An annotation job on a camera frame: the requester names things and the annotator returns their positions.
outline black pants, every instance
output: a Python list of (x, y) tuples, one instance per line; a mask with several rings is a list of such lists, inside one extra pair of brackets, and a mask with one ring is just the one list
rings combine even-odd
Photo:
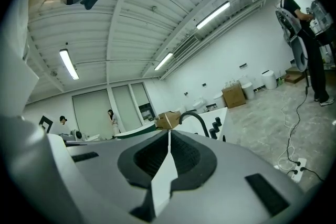
[(319, 44), (316, 40), (314, 40), (315, 34), (310, 28), (302, 28), (298, 35), (302, 38), (306, 46), (308, 54), (308, 70), (311, 86), (314, 90), (314, 98), (319, 99), (320, 103), (326, 102), (329, 95), (325, 89), (326, 85), (323, 60)]

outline cardboard box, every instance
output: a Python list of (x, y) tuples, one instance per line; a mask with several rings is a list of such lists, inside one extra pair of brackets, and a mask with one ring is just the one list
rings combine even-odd
[(246, 104), (243, 90), (241, 88), (240, 84), (237, 83), (222, 90), (225, 103), (229, 109)]
[(172, 129), (174, 127), (176, 127), (179, 123), (179, 119), (180, 119), (181, 113), (177, 112), (165, 112), (165, 113), (161, 113), (159, 114), (159, 118), (156, 120), (156, 125), (159, 128), (162, 129)]

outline man in black shirt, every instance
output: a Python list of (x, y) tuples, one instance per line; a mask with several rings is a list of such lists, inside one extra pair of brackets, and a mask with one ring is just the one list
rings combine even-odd
[(294, 0), (281, 0), (280, 7), (288, 10), (295, 18), (300, 20), (301, 31), (298, 36), (302, 38), (308, 54), (308, 70), (311, 79), (311, 86), (314, 90), (314, 100), (320, 102), (321, 106), (329, 105), (334, 102), (326, 91), (325, 74), (323, 60), (319, 44), (315, 40), (315, 34), (310, 29), (310, 21), (313, 19), (311, 14), (302, 13), (299, 5)]

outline power strip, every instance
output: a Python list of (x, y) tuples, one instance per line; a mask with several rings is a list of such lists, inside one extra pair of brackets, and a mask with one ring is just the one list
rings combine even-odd
[(291, 179), (293, 179), (294, 182), (299, 183), (302, 178), (303, 171), (300, 171), (300, 168), (305, 167), (307, 164), (307, 159), (299, 158), (298, 162), (300, 162), (300, 166), (296, 165), (295, 170), (298, 171), (297, 174), (292, 175)]

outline cable on floor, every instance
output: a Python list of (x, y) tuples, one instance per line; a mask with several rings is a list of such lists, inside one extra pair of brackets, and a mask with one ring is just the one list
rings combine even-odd
[(289, 161), (291, 161), (292, 163), (296, 163), (296, 164), (298, 164), (298, 162), (295, 162), (295, 161), (293, 161), (292, 159), (289, 158), (288, 147), (289, 147), (289, 142), (290, 142), (290, 138), (291, 138), (291, 136), (292, 136), (292, 134), (293, 134), (293, 131), (295, 130), (295, 128), (299, 125), (299, 123), (300, 123), (300, 121), (301, 121), (301, 117), (300, 117), (300, 114), (299, 114), (299, 112), (298, 112), (298, 109), (299, 109), (299, 108), (304, 104), (304, 102), (306, 101), (306, 99), (307, 99), (307, 95), (308, 95), (308, 87), (306, 86), (306, 97), (304, 98), (304, 101), (303, 101), (303, 102), (296, 108), (296, 113), (297, 113), (297, 115), (298, 115), (298, 117), (299, 117), (299, 121), (298, 121), (298, 123), (294, 126), (294, 128), (291, 129), (291, 131), (290, 131), (290, 133), (289, 133), (289, 138), (288, 138), (287, 148), (286, 148), (286, 151), (287, 151), (287, 159), (288, 159)]
[(300, 170), (301, 170), (301, 171), (303, 171), (303, 170), (310, 171), (310, 172), (316, 174), (316, 176), (319, 178), (319, 180), (321, 180), (322, 182), (324, 182), (324, 179), (322, 179), (322, 178), (321, 178), (316, 172), (314, 172), (313, 170), (310, 170), (310, 169), (305, 168), (305, 167), (301, 167)]
[[(306, 87), (306, 97), (304, 98), (304, 101), (300, 104), (300, 105), (298, 105), (298, 107), (296, 108), (296, 113), (297, 113), (297, 115), (298, 115), (298, 117), (299, 117), (299, 121), (296, 123), (296, 124), (293, 124), (292, 126), (288, 126), (288, 125), (286, 125), (286, 115), (285, 115), (285, 113), (283, 112), (283, 109), (286, 107), (286, 105), (284, 105), (282, 108), (281, 108), (281, 113), (285, 116), (285, 118), (284, 118), (284, 126), (285, 127), (287, 127), (287, 128), (289, 128), (289, 133), (288, 133), (288, 142), (287, 142), (287, 147), (286, 147), (286, 150), (278, 157), (278, 167), (279, 167), (279, 169), (280, 170), (284, 170), (284, 171), (288, 171), (288, 170), (291, 170), (293, 167), (294, 167), (294, 164), (298, 164), (298, 162), (295, 162), (295, 161), (293, 161), (292, 159), (293, 159), (293, 155), (294, 155), (294, 152), (295, 152), (295, 148), (294, 148), (294, 146), (292, 145), (292, 142), (291, 142), (291, 135), (292, 135), (292, 133), (293, 133), (293, 131), (294, 131), (294, 129), (299, 125), (299, 123), (300, 123), (300, 121), (301, 121), (301, 118), (300, 118), (300, 114), (299, 114), (299, 112), (298, 112), (298, 109), (304, 104), (304, 102), (306, 101), (306, 99), (307, 99), (307, 95), (308, 95), (308, 88)], [(290, 156), (289, 156), (289, 150), (290, 149), (293, 149), (293, 151), (292, 151), (292, 153), (290, 154)], [(284, 153), (287, 153), (287, 158), (281, 158), (281, 156), (283, 156), (283, 154)], [(283, 167), (281, 167), (281, 165), (280, 165), (280, 162), (281, 161), (283, 161), (283, 160), (289, 160), (290, 162), (291, 162), (291, 166), (290, 167), (288, 167), (288, 168), (283, 168)]]

